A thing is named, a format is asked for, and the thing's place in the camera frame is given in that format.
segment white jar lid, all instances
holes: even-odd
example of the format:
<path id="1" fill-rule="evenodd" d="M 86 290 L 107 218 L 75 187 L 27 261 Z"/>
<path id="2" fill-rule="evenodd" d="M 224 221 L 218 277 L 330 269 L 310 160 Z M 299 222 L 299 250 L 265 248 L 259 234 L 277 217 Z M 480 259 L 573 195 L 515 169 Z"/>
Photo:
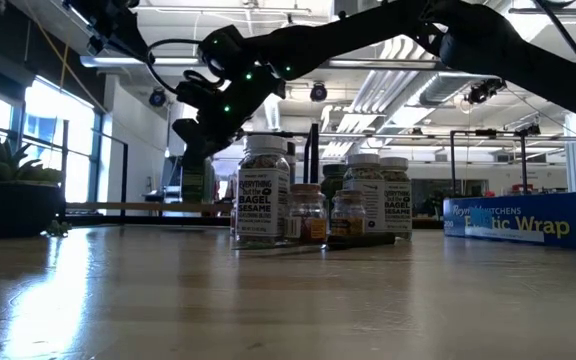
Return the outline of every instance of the white jar lid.
<path id="1" fill-rule="evenodd" d="M 245 144 L 246 150 L 275 149 L 280 151 L 286 151 L 288 149 L 286 139 L 272 135 L 246 136 L 245 143 L 246 143 Z"/>
<path id="2" fill-rule="evenodd" d="M 354 154 L 348 155 L 346 164 L 352 165 L 379 165 L 379 155 L 377 154 Z"/>
<path id="3" fill-rule="evenodd" d="M 381 158 L 379 164 L 382 167 L 408 169 L 408 159 L 406 158 L 399 158 L 399 157 Z"/>

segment green plant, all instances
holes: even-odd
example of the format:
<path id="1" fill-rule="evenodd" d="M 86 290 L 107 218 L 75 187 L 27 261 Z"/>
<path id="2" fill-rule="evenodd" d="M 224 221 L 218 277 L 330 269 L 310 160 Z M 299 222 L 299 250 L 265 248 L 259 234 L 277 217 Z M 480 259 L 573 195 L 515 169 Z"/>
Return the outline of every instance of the green plant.
<path id="1" fill-rule="evenodd" d="M 61 224 L 57 220 L 53 220 L 50 226 L 46 229 L 46 233 L 50 236 L 66 236 L 68 231 L 72 230 L 72 225 L 67 222 L 62 222 Z"/>
<path id="2" fill-rule="evenodd" d="M 28 147 L 30 145 L 25 145 L 13 153 L 10 141 L 0 140 L 0 181 L 35 181 L 52 184 L 63 181 L 61 171 L 44 169 L 38 164 L 40 160 L 30 160 L 20 165 L 21 161 L 28 157 L 25 153 Z"/>

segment plant pot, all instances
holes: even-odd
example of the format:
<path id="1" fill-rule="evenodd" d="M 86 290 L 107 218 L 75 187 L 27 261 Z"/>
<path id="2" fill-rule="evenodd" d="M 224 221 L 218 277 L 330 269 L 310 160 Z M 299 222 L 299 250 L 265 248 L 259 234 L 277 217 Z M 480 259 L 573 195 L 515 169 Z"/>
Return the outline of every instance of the plant pot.
<path id="1" fill-rule="evenodd" d="M 63 204 L 54 185 L 0 182 L 0 238 L 39 235 Z"/>

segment desk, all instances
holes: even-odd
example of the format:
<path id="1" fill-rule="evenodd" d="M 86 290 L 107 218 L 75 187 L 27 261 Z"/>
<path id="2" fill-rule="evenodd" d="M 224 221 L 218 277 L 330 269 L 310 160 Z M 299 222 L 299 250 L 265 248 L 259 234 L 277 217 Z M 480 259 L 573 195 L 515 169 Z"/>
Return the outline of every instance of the desk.
<path id="1" fill-rule="evenodd" d="M 233 252 L 227 230 L 0 240 L 0 358 L 576 359 L 576 252 L 443 238 Z"/>

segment glass jar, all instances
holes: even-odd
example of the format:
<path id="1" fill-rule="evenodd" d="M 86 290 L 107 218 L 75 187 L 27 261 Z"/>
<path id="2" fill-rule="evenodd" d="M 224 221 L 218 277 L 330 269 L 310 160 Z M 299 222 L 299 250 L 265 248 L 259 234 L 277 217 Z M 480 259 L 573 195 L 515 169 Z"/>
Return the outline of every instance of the glass jar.
<path id="1" fill-rule="evenodd" d="M 230 235 L 237 235 L 237 203 L 232 203 L 232 209 L 230 210 Z"/>
<path id="2" fill-rule="evenodd" d="M 385 229 L 396 240 L 412 239 L 412 189 L 406 174 L 408 159 L 386 157 L 380 160 L 384 177 Z"/>
<path id="3" fill-rule="evenodd" d="M 291 245 L 326 243 L 325 196 L 317 184 L 290 187 L 290 210 L 286 219 L 286 241 Z"/>
<path id="4" fill-rule="evenodd" d="M 384 177 L 379 169 L 379 155 L 355 154 L 347 158 L 344 190 L 361 191 L 366 208 L 366 232 L 384 230 Z"/>
<path id="5" fill-rule="evenodd" d="M 249 136 L 245 154 L 237 186 L 237 248 L 281 245 L 290 181 L 286 141 L 278 136 Z"/>
<path id="6" fill-rule="evenodd" d="M 332 199 L 339 190 L 344 188 L 344 174 L 347 167 L 345 164 L 328 164 L 324 165 L 324 181 L 321 183 L 321 192 L 326 196 L 324 204 L 328 213 L 328 229 L 330 230 L 330 217 L 334 204 Z"/>
<path id="7" fill-rule="evenodd" d="M 332 235 L 363 235 L 366 209 L 361 191 L 339 190 L 333 202 L 335 207 L 332 210 L 330 223 Z"/>

